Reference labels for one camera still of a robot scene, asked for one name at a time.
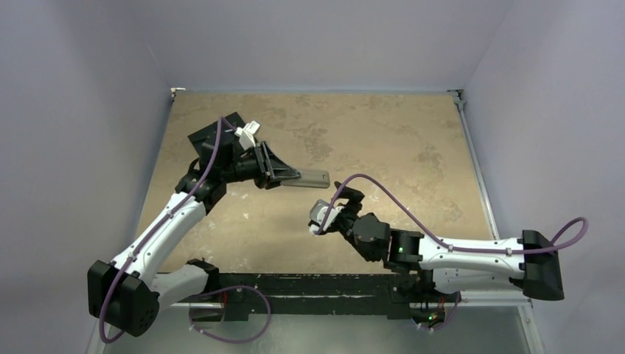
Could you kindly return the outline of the grey remote control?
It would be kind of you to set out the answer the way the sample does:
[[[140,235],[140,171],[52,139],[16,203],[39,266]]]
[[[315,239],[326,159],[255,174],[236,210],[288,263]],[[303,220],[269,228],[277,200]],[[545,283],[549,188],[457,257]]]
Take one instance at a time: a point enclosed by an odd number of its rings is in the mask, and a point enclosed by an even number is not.
[[[294,178],[281,182],[285,187],[303,187],[315,189],[327,189],[330,187],[331,178],[327,170],[300,169],[296,171]]]

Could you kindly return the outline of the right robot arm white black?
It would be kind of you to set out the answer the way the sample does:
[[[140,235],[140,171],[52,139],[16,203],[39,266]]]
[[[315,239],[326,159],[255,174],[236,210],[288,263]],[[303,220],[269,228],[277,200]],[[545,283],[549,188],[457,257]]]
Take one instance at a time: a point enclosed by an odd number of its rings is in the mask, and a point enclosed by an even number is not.
[[[424,272],[413,281],[421,299],[499,288],[519,288],[524,296],[544,301],[565,298],[559,254],[538,231],[524,230],[519,238],[503,240],[437,243],[421,232],[393,228],[372,212],[361,215],[364,194],[340,182],[335,187],[347,202],[336,208],[326,230],[340,232],[362,258],[381,262],[394,273]]]

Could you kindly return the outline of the black square tray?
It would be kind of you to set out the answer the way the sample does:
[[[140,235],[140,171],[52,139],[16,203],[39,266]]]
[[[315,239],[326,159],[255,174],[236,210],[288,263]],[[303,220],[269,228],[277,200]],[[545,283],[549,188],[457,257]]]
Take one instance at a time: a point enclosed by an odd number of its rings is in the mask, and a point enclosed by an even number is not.
[[[244,125],[245,121],[237,112],[234,112],[224,117],[224,122],[221,126],[221,136],[218,153],[221,153],[225,147],[231,146],[232,143],[238,139],[238,137],[235,135],[235,131],[237,128],[243,128]],[[188,135],[188,139],[192,144],[195,152],[199,156],[204,156],[206,158],[210,157],[216,138],[217,121]]]

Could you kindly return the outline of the aluminium frame rail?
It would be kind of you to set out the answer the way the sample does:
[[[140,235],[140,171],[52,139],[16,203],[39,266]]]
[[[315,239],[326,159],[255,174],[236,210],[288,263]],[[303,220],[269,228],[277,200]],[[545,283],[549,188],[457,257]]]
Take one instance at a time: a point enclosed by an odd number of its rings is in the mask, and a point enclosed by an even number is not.
[[[532,301],[517,291],[464,291],[460,320],[471,353],[545,353]]]

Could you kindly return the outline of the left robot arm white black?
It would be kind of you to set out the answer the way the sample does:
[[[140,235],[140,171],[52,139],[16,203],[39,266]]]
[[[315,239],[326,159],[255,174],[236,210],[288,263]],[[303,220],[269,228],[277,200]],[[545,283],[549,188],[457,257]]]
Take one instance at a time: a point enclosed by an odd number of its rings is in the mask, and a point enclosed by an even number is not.
[[[99,338],[140,336],[159,312],[189,296],[226,299],[218,268],[190,260],[177,271],[158,270],[186,234],[225,196],[230,183],[253,181],[270,190],[297,185],[304,171],[283,162],[246,128],[206,128],[189,135],[198,154],[157,218],[111,261],[98,260],[87,273],[88,309],[98,319]]]

